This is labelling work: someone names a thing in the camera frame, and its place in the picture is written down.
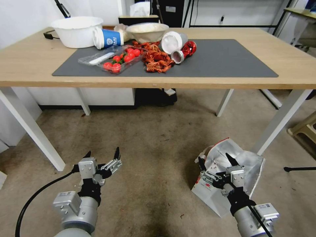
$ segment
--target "white plastic bag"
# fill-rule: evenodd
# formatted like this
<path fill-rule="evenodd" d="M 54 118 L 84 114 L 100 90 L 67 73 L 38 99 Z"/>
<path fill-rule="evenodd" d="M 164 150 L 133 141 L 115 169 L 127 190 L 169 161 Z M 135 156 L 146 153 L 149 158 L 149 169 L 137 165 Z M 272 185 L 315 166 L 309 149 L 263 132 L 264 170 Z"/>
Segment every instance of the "white plastic bag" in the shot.
<path fill-rule="evenodd" d="M 114 27 L 114 31 L 121 32 L 123 34 L 124 43 L 133 39 L 133 36 L 126 31 L 127 26 L 124 24 L 118 24 Z"/>
<path fill-rule="evenodd" d="M 261 175 L 264 158 L 250 151 L 244 151 L 233 140 L 226 138 L 214 146 L 207 147 L 199 154 L 205 159 L 207 171 L 214 174 L 224 172 L 231 166 L 226 157 L 226 153 L 235 158 L 245 171 L 244 191 L 251 197 Z M 220 217 L 229 213 L 230 203 L 222 195 L 221 189 L 214 188 L 198 177 L 192 192 L 205 202 Z"/>

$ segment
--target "red tomato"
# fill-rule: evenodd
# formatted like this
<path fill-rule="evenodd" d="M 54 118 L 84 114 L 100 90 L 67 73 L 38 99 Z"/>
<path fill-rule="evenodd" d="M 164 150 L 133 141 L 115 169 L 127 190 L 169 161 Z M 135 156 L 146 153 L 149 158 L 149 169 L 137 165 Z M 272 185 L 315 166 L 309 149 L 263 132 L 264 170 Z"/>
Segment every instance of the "red tomato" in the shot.
<path fill-rule="evenodd" d="M 113 60 L 118 63 L 119 61 L 121 61 L 121 58 L 120 58 L 119 56 L 115 55 L 115 56 L 113 57 Z"/>
<path fill-rule="evenodd" d="M 131 58 L 131 56 L 129 56 L 129 55 L 126 55 L 125 57 L 124 57 L 124 62 L 129 62 L 129 61 L 131 61 L 132 60 L 132 58 Z"/>
<path fill-rule="evenodd" d="M 128 53 L 127 55 L 130 56 L 132 59 L 135 57 L 134 53 Z"/>
<path fill-rule="evenodd" d="M 111 68 L 112 68 L 112 63 L 110 63 L 110 62 L 104 63 L 104 64 L 103 64 L 103 68 L 104 68 L 104 69 L 111 70 Z"/>
<path fill-rule="evenodd" d="M 128 49 L 126 50 L 126 52 L 127 52 L 127 53 L 133 53 L 134 50 L 133 50 L 132 48 L 128 48 Z"/>
<path fill-rule="evenodd" d="M 121 71 L 121 64 L 113 64 L 112 72 L 118 73 Z"/>
<path fill-rule="evenodd" d="M 139 49 L 134 49 L 133 53 L 135 54 L 135 57 L 138 57 L 141 54 Z"/>

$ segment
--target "white bowl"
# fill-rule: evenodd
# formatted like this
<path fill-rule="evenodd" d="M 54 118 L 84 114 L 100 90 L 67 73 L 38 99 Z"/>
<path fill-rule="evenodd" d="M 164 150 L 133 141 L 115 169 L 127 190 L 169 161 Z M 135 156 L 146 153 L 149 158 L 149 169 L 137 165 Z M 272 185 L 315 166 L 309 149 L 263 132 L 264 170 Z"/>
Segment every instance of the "white bowl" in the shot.
<path fill-rule="evenodd" d="M 160 41 L 169 26 L 160 23 L 140 23 L 131 25 L 126 31 L 131 33 L 139 43 Z"/>
<path fill-rule="evenodd" d="M 54 21 L 55 29 L 62 43 L 69 48 L 94 46 L 93 29 L 102 28 L 103 19 L 92 16 L 77 16 Z"/>

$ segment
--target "red can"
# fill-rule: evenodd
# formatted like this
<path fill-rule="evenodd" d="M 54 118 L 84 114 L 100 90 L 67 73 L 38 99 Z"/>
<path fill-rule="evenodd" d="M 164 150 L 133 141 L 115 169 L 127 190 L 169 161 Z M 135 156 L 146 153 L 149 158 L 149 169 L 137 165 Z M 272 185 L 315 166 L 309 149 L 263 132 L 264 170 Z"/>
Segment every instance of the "red can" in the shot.
<path fill-rule="evenodd" d="M 192 56 L 197 50 L 197 45 L 194 41 L 188 41 L 184 44 L 181 50 L 174 51 L 171 54 L 171 58 L 175 61 L 176 64 L 180 64 L 184 61 L 185 58 Z"/>

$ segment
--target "white plastic basin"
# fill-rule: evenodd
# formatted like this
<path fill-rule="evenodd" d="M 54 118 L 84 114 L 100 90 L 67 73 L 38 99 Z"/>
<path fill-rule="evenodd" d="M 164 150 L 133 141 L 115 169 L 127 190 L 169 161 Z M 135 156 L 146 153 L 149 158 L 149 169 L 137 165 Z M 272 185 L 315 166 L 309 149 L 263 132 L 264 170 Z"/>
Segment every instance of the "white plastic basin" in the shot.
<path fill-rule="evenodd" d="M 77 16 L 54 21 L 55 29 L 62 43 L 69 48 L 94 46 L 93 29 L 102 28 L 103 19 L 92 16 Z"/>

